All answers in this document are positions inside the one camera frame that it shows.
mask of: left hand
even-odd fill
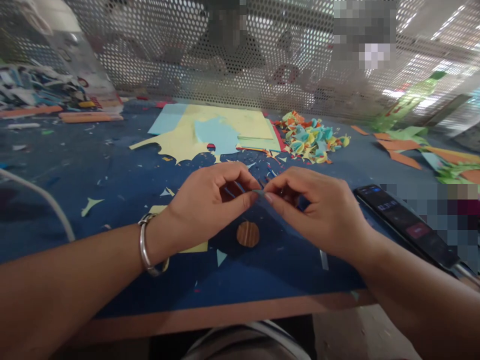
[[[235,182],[246,192],[242,193]],[[169,242],[173,254],[190,249],[211,239],[248,210],[258,197],[251,190],[260,189],[241,162],[201,168],[186,179],[170,205],[152,219],[147,230],[155,241],[160,238],[159,242]]]

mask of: floor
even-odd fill
[[[420,360],[379,305],[313,315],[320,360]],[[149,340],[119,341],[61,351],[52,360],[147,360]]]

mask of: wooden table edge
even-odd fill
[[[351,292],[336,292],[93,319],[79,330],[68,345],[83,347],[125,339],[245,324],[265,319],[346,310],[377,302],[367,289],[359,289],[356,292],[357,300]]]

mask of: green bottle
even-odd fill
[[[406,117],[422,101],[435,92],[437,83],[447,75],[444,71],[435,71],[427,80],[421,81],[408,89],[408,91],[385,114],[379,116],[373,123],[373,129],[384,133]]]

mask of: phone screen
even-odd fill
[[[379,186],[360,187],[354,193],[404,240],[434,264],[451,269],[460,261],[460,258],[449,250],[447,244],[430,226]]]

